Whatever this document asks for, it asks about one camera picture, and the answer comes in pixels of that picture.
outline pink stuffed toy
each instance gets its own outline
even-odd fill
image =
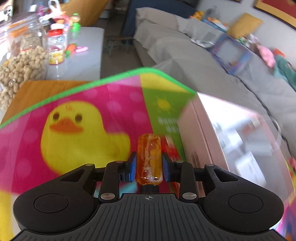
[[[276,61],[274,59],[273,53],[268,48],[261,45],[257,45],[257,48],[262,59],[266,62],[267,66],[270,68],[274,68]]]

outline teal cloth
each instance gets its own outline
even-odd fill
[[[283,78],[296,91],[296,72],[288,65],[288,60],[280,55],[274,56],[274,76]]]

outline metal screw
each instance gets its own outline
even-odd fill
[[[104,200],[111,200],[111,199],[115,198],[115,195],[113,193],[106,192],[101,195],[101,198]]]
[[[182,195],[182,197],[187,200],[193,200],[196,199],[197,195],[193,192],[186,192]]]

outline duck eye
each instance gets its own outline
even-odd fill
[[[59,119],[59,113],[56,112],[54,113],[53,117],[52,117],[55,121],[57,121]]]
[[[82,121],[82,115],[81,115],[81,114],[77,114],[77,115],[75,116],[75,121],[76,121],[76,122],[81,122],[81,121]]]

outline wooden table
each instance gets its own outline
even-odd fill
[[[40,80],[28,81],[18,91],[1,124],[28,107],[63,91],[88,83],[87,81]]]

